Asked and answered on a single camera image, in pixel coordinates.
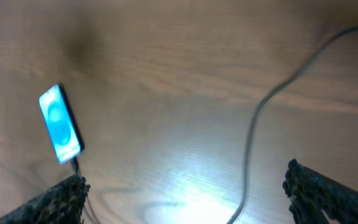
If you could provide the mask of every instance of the phone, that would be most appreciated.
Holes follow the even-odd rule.
[[[57,159],[63,164],[84,148],[63,87],[54,85],[40,96],[39,103]]]

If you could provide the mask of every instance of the small electronic device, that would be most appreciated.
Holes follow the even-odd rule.
[[[54,85],[40,97],[39,103],[57,159],[63,164],[83,149],[63,87]]]

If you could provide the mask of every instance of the light blue rectangle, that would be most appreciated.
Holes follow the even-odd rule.
[[[39,103],[57,159],[63,164],[81,152],[81,145],[59,85],[44,93]]]

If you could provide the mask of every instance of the device screen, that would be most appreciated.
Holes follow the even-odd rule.
[[[39,101],[57,159],[62,164],[81,152],[81,144],[59,85],[54,85]]]

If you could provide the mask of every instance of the wood grain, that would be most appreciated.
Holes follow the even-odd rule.
[[[62,82],[102,223],[225,223],[256,103],[358,1],[0,0],[0,215],[71,175],[38,97]],[[238,223],[292,223],[293,157],[358,190],[358,33],[260,117]]]

